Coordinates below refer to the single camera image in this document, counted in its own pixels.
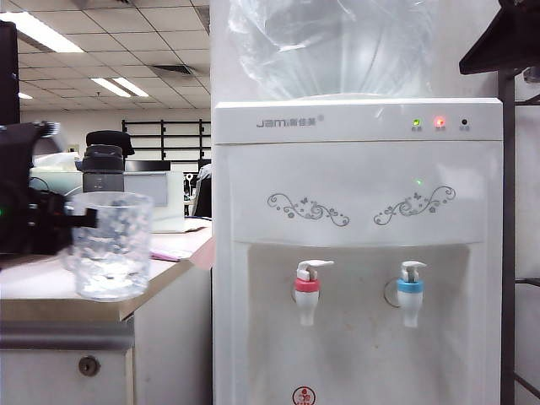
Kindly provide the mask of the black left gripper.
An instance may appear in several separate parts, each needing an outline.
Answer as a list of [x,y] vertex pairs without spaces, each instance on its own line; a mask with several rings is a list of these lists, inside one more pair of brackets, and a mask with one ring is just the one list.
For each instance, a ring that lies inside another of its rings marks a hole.
[[1,253],[55,255],[71,245],[70,228],[96,228],[97,210],[76,214],[55,192],[28,188],[1,189]]

